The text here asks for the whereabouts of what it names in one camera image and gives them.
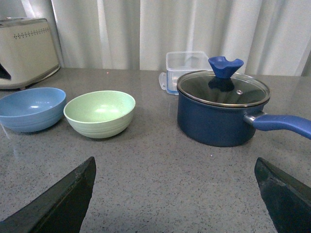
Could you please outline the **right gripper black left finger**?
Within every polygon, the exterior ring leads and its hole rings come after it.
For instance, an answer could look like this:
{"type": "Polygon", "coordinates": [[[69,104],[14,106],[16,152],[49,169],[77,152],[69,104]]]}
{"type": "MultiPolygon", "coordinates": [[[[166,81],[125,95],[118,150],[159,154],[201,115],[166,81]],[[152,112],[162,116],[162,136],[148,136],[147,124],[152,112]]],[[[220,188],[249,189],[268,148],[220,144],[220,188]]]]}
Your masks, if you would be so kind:
{"type": "Polygon", "coordinates": [[[96,176],[89,157],[28,205],[0,223],[2,233],[78,233],[96,176]]]}

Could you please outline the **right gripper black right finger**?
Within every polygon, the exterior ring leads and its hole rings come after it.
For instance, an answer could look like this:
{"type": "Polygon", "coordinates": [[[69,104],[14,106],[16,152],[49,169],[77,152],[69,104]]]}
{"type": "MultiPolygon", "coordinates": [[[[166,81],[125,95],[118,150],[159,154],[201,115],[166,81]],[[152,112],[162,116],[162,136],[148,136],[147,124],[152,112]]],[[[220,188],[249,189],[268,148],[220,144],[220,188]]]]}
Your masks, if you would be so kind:
{"type": "Polygon", "coordinates": [[[311,188],[260,157],[254,173],[277,232],[309,233],[311,188]]]}

